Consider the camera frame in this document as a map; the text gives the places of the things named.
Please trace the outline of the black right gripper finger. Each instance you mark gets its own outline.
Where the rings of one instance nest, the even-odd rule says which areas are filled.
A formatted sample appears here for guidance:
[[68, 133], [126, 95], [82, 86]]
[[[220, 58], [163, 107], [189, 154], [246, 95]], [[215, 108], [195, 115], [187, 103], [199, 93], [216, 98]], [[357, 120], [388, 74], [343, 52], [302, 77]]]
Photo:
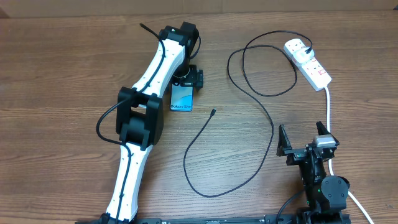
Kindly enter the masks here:
[[316, 122], [316, 126], [319, 136], [330, 134], [329, 130], [327, 130], [327, 128], [321, 121]]
[[291, 153], [292, 146], [287, 137], [287, 133], [285, 131], [285, 126], [281, 124], [279, 126], [279, 140], [277, 145], [277, 156], [286, 156]]

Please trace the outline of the blue Samsung Galaxy smartphone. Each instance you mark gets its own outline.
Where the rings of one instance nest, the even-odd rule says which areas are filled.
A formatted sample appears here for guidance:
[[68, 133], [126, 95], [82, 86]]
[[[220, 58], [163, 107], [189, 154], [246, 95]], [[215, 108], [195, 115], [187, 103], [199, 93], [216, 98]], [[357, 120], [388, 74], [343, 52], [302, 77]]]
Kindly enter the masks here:
[[172, 85], [170, 97], [171, 111], [192, 111], [193, 87]]

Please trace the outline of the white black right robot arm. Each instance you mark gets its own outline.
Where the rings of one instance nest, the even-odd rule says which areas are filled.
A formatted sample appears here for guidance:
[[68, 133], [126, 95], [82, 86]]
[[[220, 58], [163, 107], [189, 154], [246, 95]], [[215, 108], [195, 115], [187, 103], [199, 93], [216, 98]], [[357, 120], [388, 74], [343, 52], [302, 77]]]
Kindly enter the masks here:
[[350, 188], [349, 181], [338, 175], [327, 175], [323, 163], [334, 158], [340, 142], [327, 130], [322, 122], [317, 122], [318, 134], [304, 148], [294, 149], [288, 139], [283, 124], [279, 126], [277, 155], [287, 158], [288, 166], [299, 166], [303, 190], [296, 193], [281, 207], [280, 211], [300, 194], [305, 193], [307, 206], [299, 208], [284, 223], [350, 223], [349, 215], [342, 214], [346, 209], [346, 199]]

